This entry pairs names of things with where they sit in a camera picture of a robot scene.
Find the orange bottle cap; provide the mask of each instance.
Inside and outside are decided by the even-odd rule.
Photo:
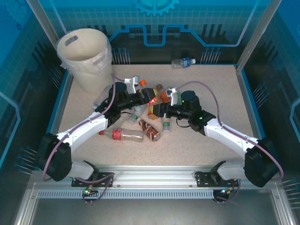
[[[143,86],[143,85],[145,85],[147,82],[145,81],[145,80],[141,80],[140,81],[140,86]]]

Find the beige work surface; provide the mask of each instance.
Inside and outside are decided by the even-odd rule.
[[[119,78],[139,75],[151,87],[161,83],[164,87],[178,87],[189,81],[207,84],[217,96],[221,120],[232,128],[253,136],[248,114],[232,65],[192,65],[186,69],[172,70],[170,65],[116,65],[114,73]],[[199,84],[189,84],[185,90],[194,90],[200,99],[202,109],[216,115],[217,108],[210,92]],[[76,80],[73,81],[66,108],[60,124],[60,132],[78,124],[93,112],[92,103],[96,95],[85,93]],[[172,118],[171,133],[162,133],[160,119],[149,120],[161,138],[151,142],[144,137],[141,143],[115,141],[107,136],[94,135],[83,143],[73,155],[74,159],[88,160],[96,165],[214,165],[221,160],[240,158],[222,143],[203,136],[191,128],[180,128]],[[187,125],[186,120],[179,124]],[[125,122],[123,128],[140,129]]]

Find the small bottle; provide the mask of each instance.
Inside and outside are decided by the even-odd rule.
[[[165,117],[161,118],[161,122],[163,124],[163,132],[164,133],[170,133],[171,132],[170,121],[171,121],[170,118],[165,118]]]
[[[95,101],[93,103],[93,107],[92,107],[94,110],[97,109],[101,105],[101,103],[108,98],[108,92],[111,87],[112,87],[111,85],[108,85],[101,92],[101,94],[95,99]]]
[[[187,68],[195,63],[196,63],[195,59],[191,60],[190,58],[183,58],[183,59],[178,59],[178,60],[172,60],[171,67],[172,67],[172,69]]]
[[[138,118],[137,122],[141,126],[146,136],[150,138],[150,140],[156,142],[160,138],[160,133],[151,124],[147,123],[141,118]]]
[[[127,120],[128,123],[131,125],[135,124],[136,120],[142,115],[146,107],[147,105],[136,106],[135,113],[131,114]]]
[[[106,135],[111,137],[113,140],[128,140],[142,142],[144,139],[144,133],[141,130],[126,130],[122,128],[115,128],[113,130],[106,129],[99,132],[100,135]]]
[[[167,93],[164,87],[161,84],[156,85],[157,95],[160,97],[163,103],[170,101],[170,98],[167,96]]]
[[[150,120],[157,120],[158,119],[158,117],[153,114],[153,106],[149,106],[148,118]]]

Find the gear logo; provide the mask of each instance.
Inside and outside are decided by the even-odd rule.
[[[174,9],[176,3],[179,3],[179,0],[133,0],[135,9],[153,16],[169,13],[169,9]]]
[[[17,22],[22,23],[27,14],[25,0],[0,0],[0,7],[5,6],[11,17]]]

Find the red object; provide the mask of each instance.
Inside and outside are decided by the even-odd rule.
[[[148,105],[152,105],[153,103],[156,103],[157,100],[158,100],[158,98],[157,98],[157,97],[154,97],[154,98],[148,103]]]
[[[112,139],[121,140],[122,129],[114,129],[112,132]]]
[[[145,80],[141,80],[140,81],[140,86],[144,86],[146,84],[146,81]]]

